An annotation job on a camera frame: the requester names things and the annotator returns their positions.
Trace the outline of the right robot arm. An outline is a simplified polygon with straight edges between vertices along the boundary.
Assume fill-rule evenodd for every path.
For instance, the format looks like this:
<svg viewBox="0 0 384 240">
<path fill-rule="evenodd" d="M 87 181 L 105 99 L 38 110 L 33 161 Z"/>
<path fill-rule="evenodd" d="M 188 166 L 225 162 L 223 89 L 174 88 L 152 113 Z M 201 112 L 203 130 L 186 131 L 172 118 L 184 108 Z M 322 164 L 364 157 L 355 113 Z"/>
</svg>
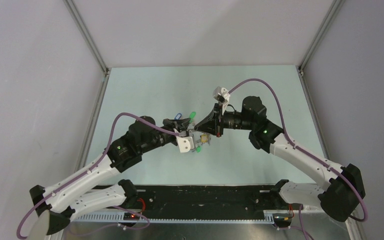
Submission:
<svg viewBox="0 0 384 240">
<path fill-rule="evenodd" d="M 277 209 L 290 204 L 320 207 L 329 217 L 345 222 L 365 197 L 360 169 L 348 164 L 342 166 L 322 159 L 299 146 L 280 126 L 267 118 L 267 108 L 257 96 L 247 96 L 240 112 L 225 111 L 221 103 L 215 103 L 212 111 L 195 125 L 199 132 L 221 137 L 224 129 L 248 130 L 248 138 L 257 150 L 277 156 L 315 181 L 307 184 L 287 180 L 270 195 L 271 204 Z"/>
</svg>

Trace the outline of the grey toothed keyring disc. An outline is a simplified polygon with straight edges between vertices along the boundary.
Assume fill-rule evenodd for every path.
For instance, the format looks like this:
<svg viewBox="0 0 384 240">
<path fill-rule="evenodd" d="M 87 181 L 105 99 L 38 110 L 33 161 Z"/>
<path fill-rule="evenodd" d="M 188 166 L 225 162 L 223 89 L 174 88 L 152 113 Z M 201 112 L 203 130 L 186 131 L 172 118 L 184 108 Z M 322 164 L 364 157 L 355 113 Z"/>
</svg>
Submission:
<svg viewBox="0 0 384 240">
<path fill-rule="evenodd" d="M 200 132 L 200 131 L 193 131 L 191 136 L 193 138 L 193 142 L 194 142 L 194 151 L 197 147 L 201 147 L 201 150 L 203 148 L 204 145 L 210 145 L 210 142 L 209 143 L 206 143 L 206 144 L 201 144 L 201 141 L 200 141 L 200 136 L 201 135 L 210 135 L 208 133 L 204 133 L 204 132 Z"/>
</svg>

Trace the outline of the yellow tag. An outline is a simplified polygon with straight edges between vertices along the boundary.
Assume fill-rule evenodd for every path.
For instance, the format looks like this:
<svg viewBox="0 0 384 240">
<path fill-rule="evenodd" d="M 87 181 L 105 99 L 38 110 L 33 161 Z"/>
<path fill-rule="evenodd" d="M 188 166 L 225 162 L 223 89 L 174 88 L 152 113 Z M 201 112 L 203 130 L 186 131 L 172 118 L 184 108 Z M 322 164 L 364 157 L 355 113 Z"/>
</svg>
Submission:
<svg viewBox="0 0 384 240">
<path fill-rule="evenodd" d="M 208 134 L 202 134 L 200 136 L 200 142 L 201 144 L 209 144 L 211 140 L 211 136 Z"/>
</svg>

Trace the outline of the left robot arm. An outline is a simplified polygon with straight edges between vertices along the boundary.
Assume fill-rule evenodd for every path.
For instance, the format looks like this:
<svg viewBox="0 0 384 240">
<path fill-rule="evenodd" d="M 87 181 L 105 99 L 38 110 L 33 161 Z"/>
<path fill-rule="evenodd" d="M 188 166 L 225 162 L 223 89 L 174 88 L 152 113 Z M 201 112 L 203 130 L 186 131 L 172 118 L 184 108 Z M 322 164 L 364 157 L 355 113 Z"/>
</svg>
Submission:
<svg viewBox="0 0 384 240">
<path fill-rule="evenodd" d="M 133 208 L 138 202 L 138 194 L 130 180 L 122 179 L 103 190 L 89 191 L 141 162 L 147 152 L 167 144 L 177 146 L 182 153 L 193 149 L 190 118 L 164 119 L 159 127 L 149 116 L 122 112 L 116 118 L 124 116 L 134 118 L 134 123 L 120 138 L 110 138 L 94 161 L 54 185 L 36 185 L 30 189 L 32 210 L 39 220 L 27 239 L 35 239 L 35 234 L 39 234 L 39 239 L 56 234 L 76 218 L 106 207 L 123 205 Z"/>
</svg>

